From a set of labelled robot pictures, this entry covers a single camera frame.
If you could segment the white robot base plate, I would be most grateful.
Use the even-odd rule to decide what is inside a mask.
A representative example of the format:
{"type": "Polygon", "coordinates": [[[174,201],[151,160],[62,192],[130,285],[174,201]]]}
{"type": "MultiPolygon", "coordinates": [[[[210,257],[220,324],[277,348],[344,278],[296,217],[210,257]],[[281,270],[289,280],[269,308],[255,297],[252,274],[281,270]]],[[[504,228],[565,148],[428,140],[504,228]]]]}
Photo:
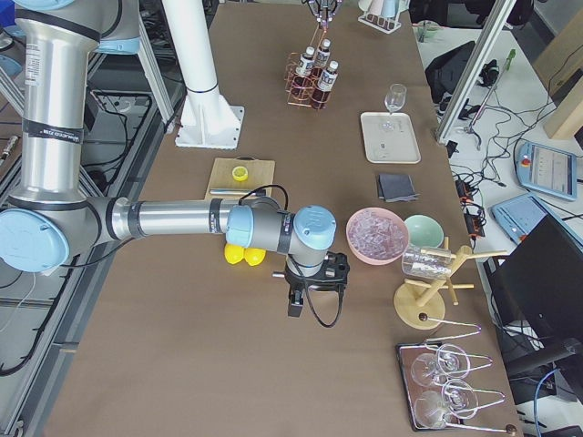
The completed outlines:
{"type": "Polygon", "coordinates": [[[227,127],[216,134],[208,131],[204,121],[204,111],[199,111],[198,118],[185,104],[182,110],[180,128],[175,139],[177,147],[199,147],[215,149],[236,149],[239,144],[242,121],[245,115],[245,108],[242,106],[230,106],[230,110],[238,119],[238,125],[227,127]]]}

